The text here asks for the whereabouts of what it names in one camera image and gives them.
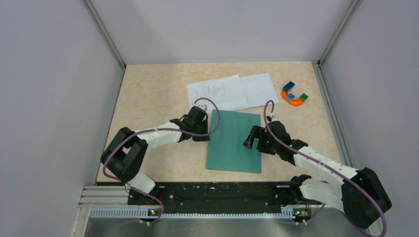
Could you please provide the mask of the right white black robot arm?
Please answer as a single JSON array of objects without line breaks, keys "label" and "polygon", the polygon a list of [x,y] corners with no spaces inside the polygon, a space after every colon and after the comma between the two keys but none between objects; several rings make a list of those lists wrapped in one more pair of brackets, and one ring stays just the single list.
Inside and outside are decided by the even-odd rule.
[{"label": "right white black robot arm", "polygon": [[315,200],[341,211],[360,229],[367,229],[392,207],[377,174],[365,167],[355,169],[338,163],[311,148],[307,143],[292,139],[285,126],[273,120],[266,127],[254,125],[243,142],[251,149],[258,139],[257,150],[316,173],[321,180],[309,175],[292,178],[290,198],[295,203]]}]

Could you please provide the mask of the printed white paper sheet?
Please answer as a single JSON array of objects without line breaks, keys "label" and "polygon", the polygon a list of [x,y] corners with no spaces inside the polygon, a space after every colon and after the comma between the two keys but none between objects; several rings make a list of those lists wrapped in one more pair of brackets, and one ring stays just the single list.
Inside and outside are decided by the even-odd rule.
[{"label": "printed white paper sheet", "polygon": [[219,110],[227,111],[248,105],[239,75],[190,83],[187,92],[191,107],[205,105],[208,112],[215,109],[212,102]]}]

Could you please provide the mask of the green plastic folder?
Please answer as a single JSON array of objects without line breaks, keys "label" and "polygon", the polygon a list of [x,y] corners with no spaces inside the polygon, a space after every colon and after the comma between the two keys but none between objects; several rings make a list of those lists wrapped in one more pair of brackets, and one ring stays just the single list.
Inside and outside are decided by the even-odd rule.
[{"label": "green plastic folder", "polygon": [[252,127],[260,125],[259,114],[220,110],[221,121],[213,110],[210,128],[216,131],[210,136],[206,169],[256,173],[262,172],[261,153],[246,148],[243,143]]}]

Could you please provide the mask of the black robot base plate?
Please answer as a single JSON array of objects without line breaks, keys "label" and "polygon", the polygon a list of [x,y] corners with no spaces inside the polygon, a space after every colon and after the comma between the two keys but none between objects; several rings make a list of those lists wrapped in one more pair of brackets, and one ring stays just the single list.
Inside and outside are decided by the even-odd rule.
[{"label": "black robot base plate", "polygon": [[289,182],[157,182],[151,197],[130,191],[129,205],[157,205],[165,214],[276,214],[309,203]]}]

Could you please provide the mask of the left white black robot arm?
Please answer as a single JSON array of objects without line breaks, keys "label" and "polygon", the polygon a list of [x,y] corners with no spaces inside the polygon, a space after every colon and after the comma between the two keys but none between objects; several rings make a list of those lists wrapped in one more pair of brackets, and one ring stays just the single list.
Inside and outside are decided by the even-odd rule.
[{"label": "left white black robot arm", "polygon": [[190,138],[195,142],[208,141],[208,131],[207,112],[193,106],[181,118],[136,136],[128,127],[121,128],[102,153],[101,162],[118,180],[140,190],[139,196],[146,204],[153,204],[159,196],[155,181],[140,170],[146,152]]}]

